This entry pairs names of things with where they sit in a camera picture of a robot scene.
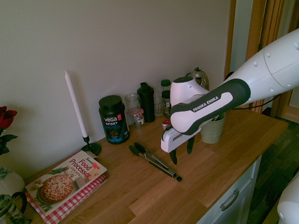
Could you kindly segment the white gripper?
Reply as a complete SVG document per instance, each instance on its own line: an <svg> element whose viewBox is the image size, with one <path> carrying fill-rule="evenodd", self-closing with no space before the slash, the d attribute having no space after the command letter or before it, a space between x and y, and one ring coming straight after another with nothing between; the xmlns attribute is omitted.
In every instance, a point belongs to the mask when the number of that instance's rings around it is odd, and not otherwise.
<svg viewBox="0 0 299 224"><path fill-rule="evenodd" d="M161 138L161 149L166 153L169 153L172 162L176 165L178 162L176 148L188 141L186 147L187 154L191 155L195 141L194 136L198 134L200 130L201 128L191 135L185 135L177 132L174 128L167 127Z"/></svg>

